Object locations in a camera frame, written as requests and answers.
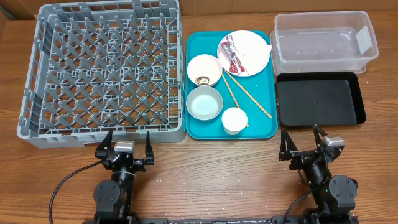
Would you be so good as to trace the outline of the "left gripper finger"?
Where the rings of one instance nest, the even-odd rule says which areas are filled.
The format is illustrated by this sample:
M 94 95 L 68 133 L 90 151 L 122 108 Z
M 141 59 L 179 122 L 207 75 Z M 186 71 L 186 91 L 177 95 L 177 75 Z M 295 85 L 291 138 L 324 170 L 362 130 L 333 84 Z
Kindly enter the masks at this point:
M 154 152 L 150 143 L 150 132 L 146 132 L 146 145 L 145 145 L 145 164 L 154 165 Z
M 99 146 L 95 150 L 96 158 L 106 158 L 107 157 L 107 153 L 108 153 L 109 148 L 111 147 L 111 143 L 112 143 L 112 136 L 113 136 L 113 131 L 112 130 L 108 131 L 106 137 L 103 139 L 103 141 L 99 144 Z

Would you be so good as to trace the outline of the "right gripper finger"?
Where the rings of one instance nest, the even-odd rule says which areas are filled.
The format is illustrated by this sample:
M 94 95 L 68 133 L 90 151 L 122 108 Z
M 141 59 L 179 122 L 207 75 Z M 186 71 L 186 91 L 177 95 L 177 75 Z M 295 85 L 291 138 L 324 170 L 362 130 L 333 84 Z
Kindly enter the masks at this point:
M 327 133 L 322 130 L 317 124 L 313 126 L 313 133 L 315 138 L 315 143 L 317 147 L 325 147 L 325 137 L 327 137 Z
M 291 139 L 290 135 L 288 134 L 286 129 L 282 129 L 279 160 L 280 161 L 291 160 L 295 157 L 295 154 L 297 152 L 298 149 L 294 144 L 293 140 Z

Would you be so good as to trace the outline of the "white paper cup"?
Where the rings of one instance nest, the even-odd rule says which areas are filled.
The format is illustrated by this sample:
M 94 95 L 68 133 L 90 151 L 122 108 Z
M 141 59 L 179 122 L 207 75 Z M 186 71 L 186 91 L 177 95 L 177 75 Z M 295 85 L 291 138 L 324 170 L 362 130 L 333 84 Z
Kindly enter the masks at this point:
M 248 116 L 241 108 L 232 107 L 223 112 L 221 122 L 227 134 L 236 135 L 247 127 Z

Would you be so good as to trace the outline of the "grey bowl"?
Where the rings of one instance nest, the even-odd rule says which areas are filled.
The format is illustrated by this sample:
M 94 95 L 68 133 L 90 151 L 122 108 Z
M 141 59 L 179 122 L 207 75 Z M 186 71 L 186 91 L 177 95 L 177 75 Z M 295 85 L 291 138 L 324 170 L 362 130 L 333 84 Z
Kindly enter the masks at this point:
M 208 121 L 220 114 L 223 98 L 213 87 L 199 86 L 188 94 L 186 107 L 195 119 Z

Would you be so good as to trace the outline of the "white rice leftovers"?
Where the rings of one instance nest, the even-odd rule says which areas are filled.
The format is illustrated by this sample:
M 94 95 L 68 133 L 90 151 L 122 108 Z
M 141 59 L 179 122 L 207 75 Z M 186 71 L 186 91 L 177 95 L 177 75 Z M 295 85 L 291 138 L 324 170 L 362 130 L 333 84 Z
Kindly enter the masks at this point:
M 208 86 L 210 84 L 210 78 L 206 76 L 197 77 L 195 83 L 198 86 Z

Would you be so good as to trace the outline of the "foil wrapper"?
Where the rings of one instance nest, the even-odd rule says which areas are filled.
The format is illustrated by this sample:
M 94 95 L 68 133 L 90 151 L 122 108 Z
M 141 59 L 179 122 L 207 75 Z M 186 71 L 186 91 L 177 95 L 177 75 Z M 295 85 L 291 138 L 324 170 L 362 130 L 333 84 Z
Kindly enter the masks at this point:
M 233 36 L 227 35 L 226 41 L 220 43 L 220 46 L 230 58 L 229 72 L 237 74 L 243 73 L 245 68 L 241 65 L 241 62 L 236 54 L 237 49 L 234 44 Z

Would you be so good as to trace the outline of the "pink bowl with rice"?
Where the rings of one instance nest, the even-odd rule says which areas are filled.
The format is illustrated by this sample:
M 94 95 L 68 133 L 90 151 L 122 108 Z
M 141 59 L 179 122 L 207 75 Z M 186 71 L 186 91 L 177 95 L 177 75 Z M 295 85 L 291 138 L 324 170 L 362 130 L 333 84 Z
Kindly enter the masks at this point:
M 187 65 L 187 76 L 194 85 L 197 77 L 206 76 L 210 78 L 208 86 L 214 86 L 221 78 L 223 68 L 219 60 L 209 54 L 201 54 L 193 57 Z

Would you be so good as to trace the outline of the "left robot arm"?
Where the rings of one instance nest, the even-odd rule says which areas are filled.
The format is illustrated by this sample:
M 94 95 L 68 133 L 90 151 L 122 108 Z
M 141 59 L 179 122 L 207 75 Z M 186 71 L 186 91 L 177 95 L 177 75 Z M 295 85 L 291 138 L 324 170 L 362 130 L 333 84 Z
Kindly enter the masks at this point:
M 113 132 L 109 131 L 95 151 L 95 157 L 111 178 L 100 182 L 93 194 L 96 202 L 95 223 L 139 223 L 131 211 L 132 193 L 136 172 L 144 172 L 146 165 L 154 164 L 150 134 L 146 134 L 145 158 L 134 158 L 134 142 L 116 141 L 112 145 Z

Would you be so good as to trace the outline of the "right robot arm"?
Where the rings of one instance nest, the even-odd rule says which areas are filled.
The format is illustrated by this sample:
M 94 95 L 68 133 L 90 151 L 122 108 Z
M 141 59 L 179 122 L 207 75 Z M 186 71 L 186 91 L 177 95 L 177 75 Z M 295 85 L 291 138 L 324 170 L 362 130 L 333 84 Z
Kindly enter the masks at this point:
M 289 169 L 299 173 L 308 192 L 294 201 L 282 217 L 273 217 L 274 223 L 358 223 L 351 214 L 358 192 L 356 180 L 345 175 L 332 175 L 329 163 L 342 153 L 345 142 L 339 136 L 331 136 L 314 125 L 316 149 L 299 151 L 288 132 L 281 131 L 280 161 L 290 161 Z M 306 209 L 301 216 L 291 216 L 292 209 L 303 199 L 312 196 L 315 208 Z

